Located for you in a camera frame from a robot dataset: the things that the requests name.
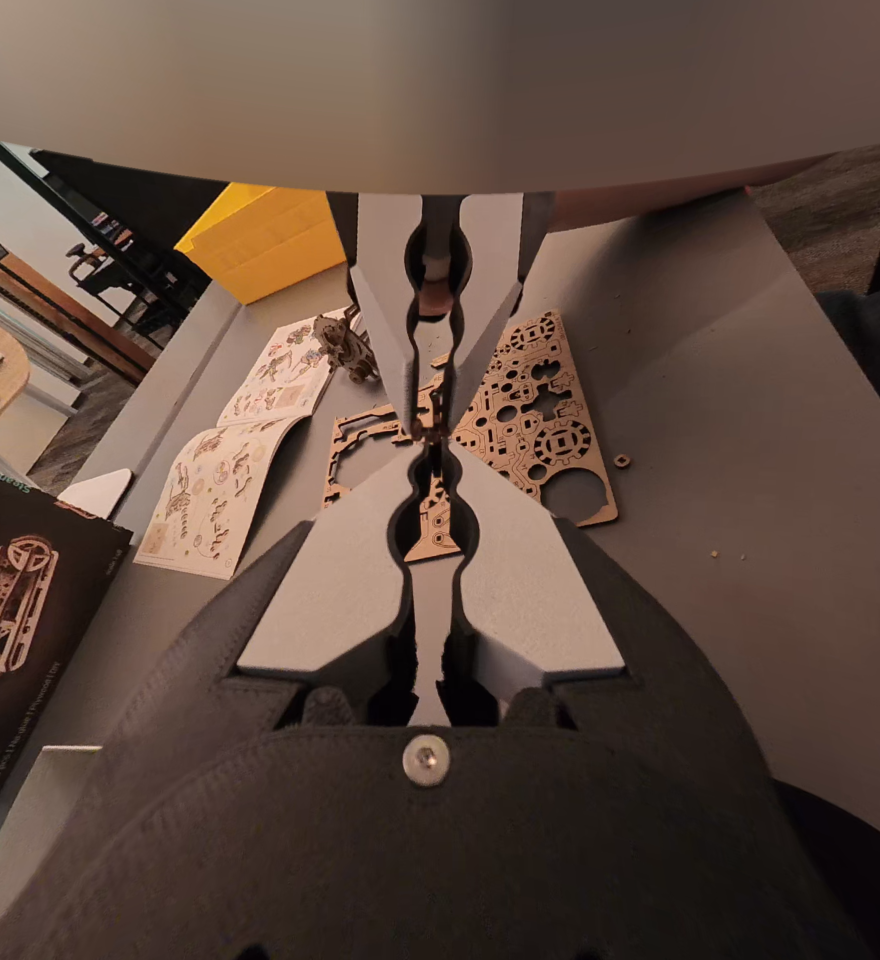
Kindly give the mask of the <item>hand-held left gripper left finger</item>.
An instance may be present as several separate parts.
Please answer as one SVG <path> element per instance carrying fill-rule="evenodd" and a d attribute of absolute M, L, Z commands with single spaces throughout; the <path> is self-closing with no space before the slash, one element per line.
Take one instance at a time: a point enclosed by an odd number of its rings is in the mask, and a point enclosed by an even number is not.
<path fill-rule="evenodd" d="M 335 687 L 367 722 L 407 724 L 418 697 L 405 557 L 419 537 L 415 444 L 318 515 L 239 657 L 239 671 Z"/>

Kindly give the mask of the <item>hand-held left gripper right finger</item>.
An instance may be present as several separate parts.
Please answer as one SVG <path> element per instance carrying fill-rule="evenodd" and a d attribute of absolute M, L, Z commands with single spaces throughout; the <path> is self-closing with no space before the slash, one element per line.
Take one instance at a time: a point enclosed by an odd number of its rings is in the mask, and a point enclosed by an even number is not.
<path fill-rule="evenodd" d="M 452 582 L 438 694 L 451 724 L 496 724 L 521 690 L 619 676 L 623 655 L 562 525 L 457 443 L 444 453 Z"/>

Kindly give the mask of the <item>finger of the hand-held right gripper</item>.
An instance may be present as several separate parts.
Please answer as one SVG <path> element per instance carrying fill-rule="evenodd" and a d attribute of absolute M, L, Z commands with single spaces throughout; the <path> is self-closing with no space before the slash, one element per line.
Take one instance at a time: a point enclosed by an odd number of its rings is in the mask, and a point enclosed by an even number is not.
<path fill-rule="evenodd" d="M 421 221 L 420 195 L 358 195 L 357 252 L 350 276 L 384 390 L 405 431 L 413 429 L 419 375 L 410 333 L 415 289 L 406 253 Z"/>
<path fill-rule="evenodd" d="M 465 414 L 521 292 L 522 194 L 434 196 L 434 315 L 449 313 L 443 431 Z"/>

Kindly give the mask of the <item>large wooden parts sheet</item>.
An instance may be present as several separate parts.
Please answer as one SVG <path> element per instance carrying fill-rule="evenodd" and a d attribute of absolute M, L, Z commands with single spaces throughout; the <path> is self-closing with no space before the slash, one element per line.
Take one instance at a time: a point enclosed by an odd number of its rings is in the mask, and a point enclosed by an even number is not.
<path fill-rule="evenodd" d="M 338 478 L 344 457 L 380 437 L 396 448 L 411 443 L 389 404 L 334 421 L 324 508 L 350 492 Z M 576 521 L 577 525 L 618 519 L 598 433 L 558 309 L 504 331 L 453 439 L 541 503 L 543 488 L 550 481 L 564 473 L 585 471 L 600 482 L 604 504 Z"/>

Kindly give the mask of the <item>assembled wooden model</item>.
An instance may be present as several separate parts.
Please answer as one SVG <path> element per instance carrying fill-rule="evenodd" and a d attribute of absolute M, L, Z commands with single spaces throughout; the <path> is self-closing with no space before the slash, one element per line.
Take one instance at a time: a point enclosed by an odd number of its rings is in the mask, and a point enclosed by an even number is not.
<path fill-rule="evenodd" d="M 370 335 L 357 329 L 361 321 L 362 314 L 356 304 L 313 319 L 313 335 L 330 369 L 344 369 L 356 385 L 367 379 L 380 379 Z"/>

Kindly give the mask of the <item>black model kit box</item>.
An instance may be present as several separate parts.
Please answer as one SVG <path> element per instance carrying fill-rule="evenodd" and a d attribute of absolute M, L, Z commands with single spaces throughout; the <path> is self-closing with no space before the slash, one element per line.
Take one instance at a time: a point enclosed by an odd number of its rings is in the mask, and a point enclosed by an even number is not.
<path fill-rule="evenodd" d="M 0 473 L 0 792 L 131 539 Z"/>

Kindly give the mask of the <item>yellow box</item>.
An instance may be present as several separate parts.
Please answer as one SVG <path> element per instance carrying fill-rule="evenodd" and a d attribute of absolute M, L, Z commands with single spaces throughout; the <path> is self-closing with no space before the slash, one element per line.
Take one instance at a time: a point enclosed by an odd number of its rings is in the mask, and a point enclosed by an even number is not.
<path fill-rule="evenodd" d="M 236 182 L 175 250 L 244 306 L 346 260 L 325 192 Z"/>

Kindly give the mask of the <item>open instruction booklet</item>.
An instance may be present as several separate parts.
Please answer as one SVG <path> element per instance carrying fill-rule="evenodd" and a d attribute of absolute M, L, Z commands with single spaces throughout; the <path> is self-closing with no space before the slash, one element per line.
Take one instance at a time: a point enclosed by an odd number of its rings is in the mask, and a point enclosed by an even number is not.
<path fill-rule="evenodd" d="M 331 375 L 314 323 L 278 328 L 216 424 L 180 451 L 135 564 L 231 578 L 274 454 L 312 416 Z"/>

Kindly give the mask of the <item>white rounded object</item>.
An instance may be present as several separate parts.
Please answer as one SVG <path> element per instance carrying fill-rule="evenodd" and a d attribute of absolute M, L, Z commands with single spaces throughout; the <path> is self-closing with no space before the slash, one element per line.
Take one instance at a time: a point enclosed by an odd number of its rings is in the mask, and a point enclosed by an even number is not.
<path fill-rule="evenodd" d="M 68 486 L 57 500 L 70 509 L 108 521 L 133 479 L 130 469 L 118 469 Z"/>

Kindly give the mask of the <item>black office chair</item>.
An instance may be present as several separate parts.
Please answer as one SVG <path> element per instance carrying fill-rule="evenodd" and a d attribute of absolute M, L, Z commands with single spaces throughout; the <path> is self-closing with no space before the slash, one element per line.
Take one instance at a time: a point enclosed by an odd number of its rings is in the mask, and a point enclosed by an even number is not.
<path fill-rule="evenodd" d="M 141 297 L 142 285 L 124 265 L 108 257 L 99 247 L 86 249 L 83 243 L 76 244 L 65 256 L 73 261 L 68 269 L 69 277 L 86 294 L 103 304 L 108 303 L 103 294 L 111 289 L 126 291 L 137 299 Z"/>

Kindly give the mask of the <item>white cardboard box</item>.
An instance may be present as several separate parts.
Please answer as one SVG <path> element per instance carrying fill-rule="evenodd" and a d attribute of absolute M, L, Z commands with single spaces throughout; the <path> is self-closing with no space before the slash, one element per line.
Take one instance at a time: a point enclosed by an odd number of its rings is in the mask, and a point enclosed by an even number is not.
<path fill-rule="evenodd" d="M 0 801 L 0 914 L 61 833 L 100 750 L 99 745 L 43 747 L 14 798 Z"/>

